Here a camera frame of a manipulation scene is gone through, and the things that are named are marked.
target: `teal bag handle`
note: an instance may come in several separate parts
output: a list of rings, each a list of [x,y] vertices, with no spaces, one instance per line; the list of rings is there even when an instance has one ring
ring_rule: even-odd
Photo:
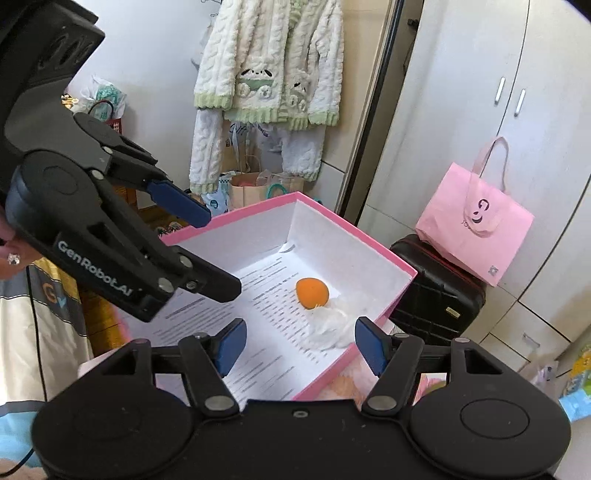
[[[287,191],[287,189],[281,185],[280,183],[274,183],[273,185],[271,185],[269,187],[269,189],[267,190],[267,200],[271,198],[271,196],[273,195],[273,191],[275,189],[279,189],[281,190],[281,194],[282,195],[287,195],[289,192]]]

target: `cabinet handle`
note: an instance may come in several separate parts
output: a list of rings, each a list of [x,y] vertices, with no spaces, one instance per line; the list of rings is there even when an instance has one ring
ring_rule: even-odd
[[[517,102],[517,108],[515,109],[514,116],[519,115],[521,112],[521,105],[523,104],[523,99],[525,98],[525,89],[521,91],[521,95],[519,95],[519,101]]]
[[[499,100],[501,100],[501,93],[503,93],[504,86],[505,86],[505,77],[501,77],[501,82],[499,83],[499,89],[496,91],[495,105],[499,105]]]
[[[523,340],[525,340],[527,343],[530,343],[534,346],[535,349],[540,348],[542,345],[538,342],[536,342],[532,337],[530,337],[527,333],[524,332],[523,334]]]

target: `blue gripper pad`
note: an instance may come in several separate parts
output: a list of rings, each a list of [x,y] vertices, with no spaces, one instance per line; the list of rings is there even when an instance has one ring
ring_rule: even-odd
[[[212,219],[207,207],[191,198],[169,180],[155,180],[148,183],[147,192],[152,201],[171,215],[182,218],[195,228],[206,226]]]
[[[230,373],[246,346],[246,322],[244,320],[232,322],[216,335],[216,339],[219,340],[220,346],[214,365],[223,378]]]
[[[357,319],[355,323],[355,343],[371,371],[377,377],[384,373],[388,365],[384,351],[385,341],[389,342],[389,336],[371,320],[366,317]]]

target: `hanging clothes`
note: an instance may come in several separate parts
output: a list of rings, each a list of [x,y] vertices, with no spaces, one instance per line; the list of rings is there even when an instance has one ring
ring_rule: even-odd
[[[339,119],[343,52],[340,0],[225,0],[195,86],[191,190],[217,189],[224,118],[290,132],[284,169],[315,180],[325,127]]]

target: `human hand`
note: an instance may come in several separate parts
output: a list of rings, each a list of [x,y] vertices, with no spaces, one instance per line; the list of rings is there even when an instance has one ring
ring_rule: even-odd
[[[8,224],[2,207],[0,207],[0,238],[5,241],[5,244],[0,247],[0,280],[8,280],[42,257],[31,245],[17,237],[14,228]],[[20,257],[17,265],[8,263],[10,254]]]

